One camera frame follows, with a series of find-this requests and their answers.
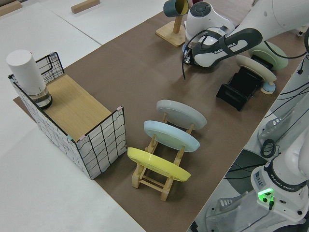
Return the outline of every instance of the brown mat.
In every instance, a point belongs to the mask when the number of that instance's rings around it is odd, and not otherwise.
[[[239,23],[251,0],[209,1],[216,11]],[[185,153],[180,166],[191,173],[184,183],[174,182],[166,202],[145,185],[131,186],[135,163],[126,154],[113,163],[96,182],[147,232],[185,232],[232,165],[301,59],[277,71],[273,95],[255,92],[241,112],[215,97],[221,84],[239,70],[235,58],[215,68],[185,67],[182,77],[181,48],[155,35],[172,19],[160,13],[103,45],[65,69],[65,72],[108,109],[124,106],[127,145],[144,149],[150,138],[143,131],[146,120],[161,120],[156,102],[169,99],[185,103],[207,119],[205,128],[192,135],[201,146]],[[302,38],[285,33],[270,40],[289,56],[304,51]],[[156,154],[170,161],[175,151],[158,146]]]

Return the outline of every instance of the white cylindrical container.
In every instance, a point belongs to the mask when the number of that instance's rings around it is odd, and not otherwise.
[[[16,50],[7,56],[6,62],[24,92],[39,107],[48,108],[52,103],[52,97],[32,54],[27,50]]]

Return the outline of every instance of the plate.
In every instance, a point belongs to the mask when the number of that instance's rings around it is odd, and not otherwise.
[[[269,69],[249,57],[237,55],[236,63],[239,66],[245,67],[246,69],[249,69],[259,75],[265,82],[274,82],[277,79],[275,74],[273,74]]]
[[[185,169],[146,151],[128,147],[127,155],[141,166],[174,180],[186,181],[191,176]]]
[[[286,57],[287,55],[276,45],[273,43],[267,42],[271,49],[273,49],[276,53],[278,53],[281,56]],[[285,68],[289,60],[285,58],[278,57],[276,54],[274,54],[264,42],[260,43],[259,45],[251,48],[248,50],[250,56],[256,55],[259,58],[262,58],[263,60],[266,60],[267,62],[271,63],[273,65],[273,70],[280,70]]]
[[[198,140],[192,135],[163,122],[145,121],[144,131],[151,138],[155,135],[155,140],[159,143],[179,151],[183,146],[186,152],[193,152],[199,148]]]
[[[167,121],[185,129],[191,128],[194,124],[194,130],[203,128],[207,120],[196,109],[183,103],[171,100],[160,100],[156,104],[156,109],[160,114],[167,113]]]

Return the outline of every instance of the franka emika logo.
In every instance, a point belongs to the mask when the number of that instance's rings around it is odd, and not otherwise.
[[[231,43],[227,47],[230,48],[230,47],[234,47],[234,46],[236,46],[236,43]],[[219,52],[222,52],[222,51],[223,51],[223,49],[220,48],[219,50],[214,51],[214,54],[218,54]]]

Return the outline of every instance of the wire grid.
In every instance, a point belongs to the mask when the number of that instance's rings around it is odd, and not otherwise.
[[[36,63],[39,66],[39,70],[46,84],[64,74],[64,70],[57,52],[53,52],[43,57],[42,59],[36,61]]]
[[[80,152],[93,179],[104,172],[126,151],[126,128],[123,107],[119,107],[101,124],[78,141]]]
[[[12,84],[43,133],[90,178],[83,159],[72,138],[69,137],[50,117],[48,117],[48,115],[30,99],[17,83],[12,82]]]
[[[45,83],[64,74],[57,52],[37,61]],[[104,172],[126,151],[126,129],[123,107],[75,142],[22,90],[14,75],[9,76],[13,87],[44,134],[63,151],[89,178]]]

